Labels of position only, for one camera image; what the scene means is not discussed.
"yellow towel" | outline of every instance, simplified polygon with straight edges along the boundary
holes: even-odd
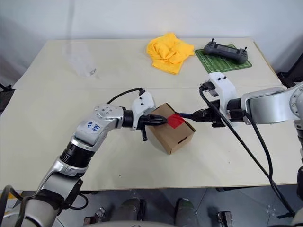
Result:
[[[151,40],[146,52],[153,59],[153,66],[172,74],[177,74],[183,61],[194,55],[194,46],[177,39],[175,34],[168,33]]]

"red tag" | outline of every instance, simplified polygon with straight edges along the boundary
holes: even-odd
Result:
[[[184,119],[180,117],[177,113],[167,118],[167,123],[174,129],[181,125],[184,122]]]

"black wire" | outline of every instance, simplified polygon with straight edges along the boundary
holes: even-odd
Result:
[[[21,202],[20,205],[20,211],[19,211],[19,215],[17,218],[17,222],[15,224],[15,227],[21,227],[24,216],[25,216],[25,209],[26,209],[26,203],[28,200],[30,200],[31,198],[33,198],[32,196],[25,196]]]
[[[247,151],[247,153],[250,155],[250,157],[255,161],[255,163],[258,165],[258,167],[262,170],[262,172],[266,175],[266,177],[268,179],[270,179],[269,174],[267,173],[267,171],[264,169],[264,167],[260,164],[260,162],[256,159],[256,157],[252,154],[252,152],[250,151],[250,149],[246,146],[245,142],[242,140],[242,138],[238,135],[238,133],[236,132],[236,130],[232,127],[232,125],[229,123],[229,121],[226,119],[226,117],[214,106],[214,104],[212,104],[210,101],[208,101],[208,99],[205,97],[205,95],[203,94],[203,88],[201,87],[199,89],[199,93],[200,96],[202,97],[202,99],[207,103],[207,105],[209,107],[212,108],[212,110],[221,117],[221,119],[224,121],[224,123],[226,124],[226,126],[232,131],[232,133],[234,134],[234,136],[238,139],[238,141],[240,142],[240,144],[244,147],[244,149]],[[292,216],[295,215],[295,212],[293,211],[293,209],[288,205],[288,203],[286,202],[284,197],[280,197],[280,194],[277,192],[278,188],[276,183],[271,180],[272,184],[273,184],[273,190],[276,193],[277,197],[280,199],[280,201],[283,203],[283,205],[287,208],[287,210],[291,213]]]
[[[4,187],[0,198],[0,226],[2,224],[9,193],[12,193],[12,195],[15,196],[18,200],[23,200],[23,197],[19,195],[11,185],[6,185]]]
[[[125,95],[127,93],[130,93],[130,92],[133,92],[133,91],[143,91],[143,88],[134,88],[134,89],[130,89],[130,90],[127,90],[125,92],[122,92],[120,93],[119,95],[113,97],[111,100],[109,100],[107,103],[110,104],[111,102],[113,102],[115,99],[119,98],[120,96],[122,95]]]
[[[292,210],[292,214],[294,213],[293,209],[291,208],[291,206],[289,205],[289,203],[287,202],[286,198],[284,197],[284,195],[281,193],[281,191],[279,190],[278,186],[276,184],[274,184],[273,182],[273,165],[272,165],[272,161],[271,161],[271,157],[270,157],[270,153],[269,153],[269,150],[261,136],[261,133],[256,125],[256,123],[253,121],[251,115],[248,113],[248,112],[244,112],[245,113],[245,116],[249,119],[252,127],[254,128],[255,130],[255,133],[258,137],[258,139],[260,140],[260,143],[265,151],[265,154],[266,154],[266,158],[267,158],[267,161],[268,161],[268,166],[269,166],[269,182],[270,182],[270,185],[271,187],[273,188],[273,190],[275,191],[276,195],[278,196],[278,198],[281,200],[281,202],[283,203],[283,205],[286,206],[286,208],[288,209],[289,212],[291,212]]]
[[[85,195],[79,194],[79,196],[81,196],[82,198],[85,199],[85,205],[82,206],[82,207],[72,207],[72,206],[70,206],[70,208],[71,208],[72,210],[81,210],[81,209],[84,209],[84,208],[86,208],[87,205],[89,204],[89,200],[88,200],[88,198],[87,198]]]

